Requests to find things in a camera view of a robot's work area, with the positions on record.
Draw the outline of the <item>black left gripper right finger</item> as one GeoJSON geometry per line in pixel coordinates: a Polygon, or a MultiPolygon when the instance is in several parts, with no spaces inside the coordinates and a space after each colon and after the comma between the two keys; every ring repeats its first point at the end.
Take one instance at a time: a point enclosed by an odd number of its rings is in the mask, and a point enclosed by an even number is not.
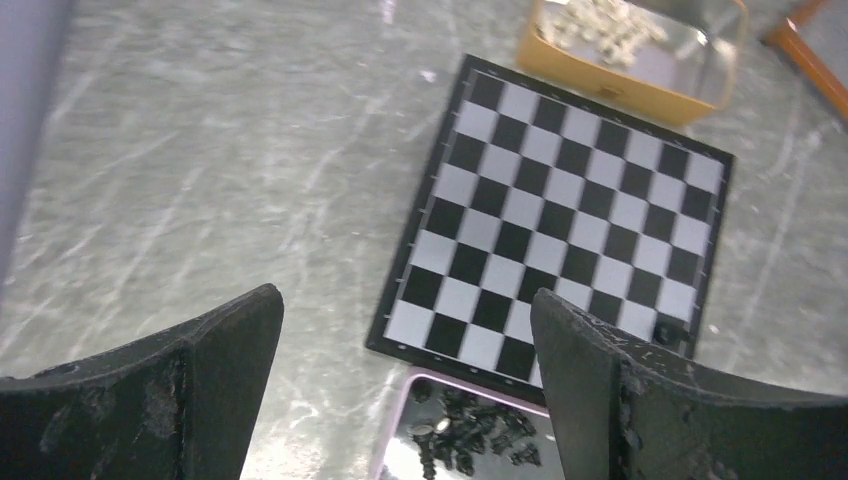
{"type": "Polygon", "coordinates": [[[531,308],[568,479],[843,479],[847,401],[701,365],[549,290],[531,308]]]}

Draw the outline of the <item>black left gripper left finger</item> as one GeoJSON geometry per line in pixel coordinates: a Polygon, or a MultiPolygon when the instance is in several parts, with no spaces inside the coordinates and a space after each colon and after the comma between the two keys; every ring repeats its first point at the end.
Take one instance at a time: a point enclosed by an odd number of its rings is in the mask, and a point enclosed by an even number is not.
{"type": "Polygon", "coordinates": [[[1,381],[5,479],[237,479],[284,318],[261,285],[121,347],[1,381]]]}

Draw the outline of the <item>black chess pawn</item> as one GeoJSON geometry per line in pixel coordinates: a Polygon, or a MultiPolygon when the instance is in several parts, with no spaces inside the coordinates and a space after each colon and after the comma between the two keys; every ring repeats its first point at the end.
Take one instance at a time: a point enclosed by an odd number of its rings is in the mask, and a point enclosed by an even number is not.
{"type": "Polygon", "coordinates": [[[676,349],[679,335],[673,325],[656,323],[653,330],[653,341],[669,349],[676,349]]]}

